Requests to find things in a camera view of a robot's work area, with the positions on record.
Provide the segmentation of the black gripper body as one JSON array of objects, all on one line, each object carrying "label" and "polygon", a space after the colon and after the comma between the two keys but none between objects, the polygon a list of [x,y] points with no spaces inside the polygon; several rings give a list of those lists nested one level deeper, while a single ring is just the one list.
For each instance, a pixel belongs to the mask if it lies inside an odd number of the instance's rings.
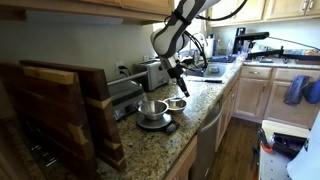
[{"label": "black gripper body", "polygon": [[176,79],[177,85],[180,88],[184,86],[184,81],[183,81],[183,78],[181,77],[181,75],[183,74],[183,68],[180,64],[176,65],[173,68],[169,68],[167,72],[171,78]]}]

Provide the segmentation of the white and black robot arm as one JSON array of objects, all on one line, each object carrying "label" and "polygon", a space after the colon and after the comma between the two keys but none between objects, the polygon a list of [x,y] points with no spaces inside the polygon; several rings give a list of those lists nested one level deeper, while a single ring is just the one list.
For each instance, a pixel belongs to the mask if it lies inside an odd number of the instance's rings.
[{"label": "white and black robot arm", "polygon": [[160,58],[161,64],[186,97],[189,97],[186,84],[181,77],[183,67],[179,63],[177,52],[189,42],[185,35],[186,28],[201,12],[215,5],[220,0],[181,0],[173,11],[164,28],[154,31],[151,36],[153,49]]}]

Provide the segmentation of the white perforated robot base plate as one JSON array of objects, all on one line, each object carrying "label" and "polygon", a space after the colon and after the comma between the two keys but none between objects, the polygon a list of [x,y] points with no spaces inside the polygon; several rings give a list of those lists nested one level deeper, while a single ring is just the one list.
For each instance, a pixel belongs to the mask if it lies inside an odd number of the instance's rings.
[{"label": "white perforated robot base plate", "polygon": [[[270,120],[262,121],[269,148],[261,143],[257,180],[320,180],[320,121],[311,130]],[[276,133],[300,137],[305,142],[295,148],[296,156],[280,153]]]}]

